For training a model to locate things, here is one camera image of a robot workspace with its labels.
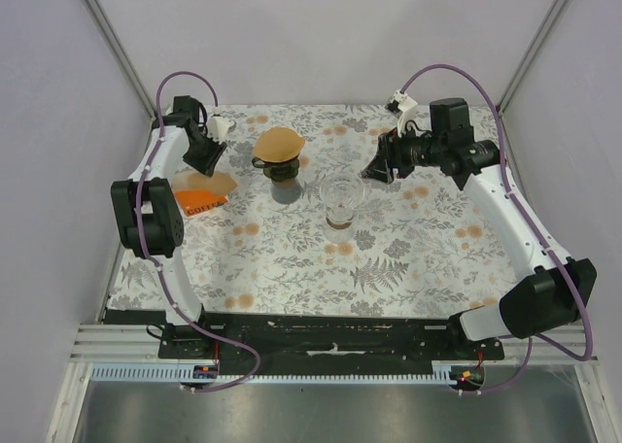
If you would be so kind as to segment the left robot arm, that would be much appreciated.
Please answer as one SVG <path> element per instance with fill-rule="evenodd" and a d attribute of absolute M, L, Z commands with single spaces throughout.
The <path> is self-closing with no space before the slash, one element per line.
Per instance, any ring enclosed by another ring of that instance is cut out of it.
<path fill-rule="evenodd" d="M 171 181 L 182 162 L 201 177 L 214 174 L 226 143 L 209 132 L 222 124 L 224 118 L 208 118 L 197 99 L 175 97 L 171 111 L 153 122 L 138 167 L 111 185 L 121 244 L 148 262 L 164 302 L 158 349 L 163 359 L 206 359 L 215 353 L 214 334 L 205 328 L 205 310 L 183 264 L 184 219 Z"/>

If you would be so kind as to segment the brown paper coffee filter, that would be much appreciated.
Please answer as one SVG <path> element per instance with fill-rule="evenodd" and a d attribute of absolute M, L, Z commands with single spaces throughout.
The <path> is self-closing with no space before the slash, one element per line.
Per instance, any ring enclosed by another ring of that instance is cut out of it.
<path fill-rule="evenodd" d="M 261 134 L 253 148 L 253 155 L 264 162 L 285 162 L 296 158 L 305 140 L 287 127 L 273 127 Z"/>

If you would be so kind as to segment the clear glass carafe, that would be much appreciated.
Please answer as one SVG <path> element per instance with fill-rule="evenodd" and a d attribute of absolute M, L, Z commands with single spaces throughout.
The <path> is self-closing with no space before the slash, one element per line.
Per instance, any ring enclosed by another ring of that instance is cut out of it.
<path fill-rule="evenodd" d="M 326 208 L 327 221 L 333 225 L 350 224 L 365 193 L 364 182 L 356 175 L 326 175 L 320 183 L 320 197 Z"/>

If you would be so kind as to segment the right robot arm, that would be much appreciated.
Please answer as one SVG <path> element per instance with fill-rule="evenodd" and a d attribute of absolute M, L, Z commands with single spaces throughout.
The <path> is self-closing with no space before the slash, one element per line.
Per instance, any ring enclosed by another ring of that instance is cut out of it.
<path fill-rule="evenodd" d="M 407 94 L 396 92 L 387 109 L 397 116 L 397 126 L 379 136 L 362 178 L 390 184 L 418 167 L 439 169 L 496 231 L 518 279 L 498 303 L 451 317 L 447 352 L 469 358 L 480 340 L 524 339 L 581 320 L 597 278 L 594 264 L 573 258 L 544 228 L 502 163 L 498 146 L 475 139 L 466 101 L 432 102 L 429 130 L 417 126 L 417 103 Z"/>

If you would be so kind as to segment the dark green coffee dripper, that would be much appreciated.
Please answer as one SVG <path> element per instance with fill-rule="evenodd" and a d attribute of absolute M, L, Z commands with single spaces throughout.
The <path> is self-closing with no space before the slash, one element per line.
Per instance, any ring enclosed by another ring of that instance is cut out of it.
<path fill-rule="evenodd" d="M 260 169 L 265 177 L 274 183 L 293 180 L 298 175 L 299 159 L 295 156 L 285 161 L 266 161 L 257 156 L 252 158 L 254 168 Z"/>

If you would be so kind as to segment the glass cup with brown band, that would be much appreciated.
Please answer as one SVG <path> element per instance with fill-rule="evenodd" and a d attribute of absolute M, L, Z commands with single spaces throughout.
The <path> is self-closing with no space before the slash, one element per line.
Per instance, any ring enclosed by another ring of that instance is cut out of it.
<path fill-rule="evenodd" d="M 342 244 L 354 238 L 356 213 L 346 209 L 327 209 L 323 231 L 334 244 Z"/>

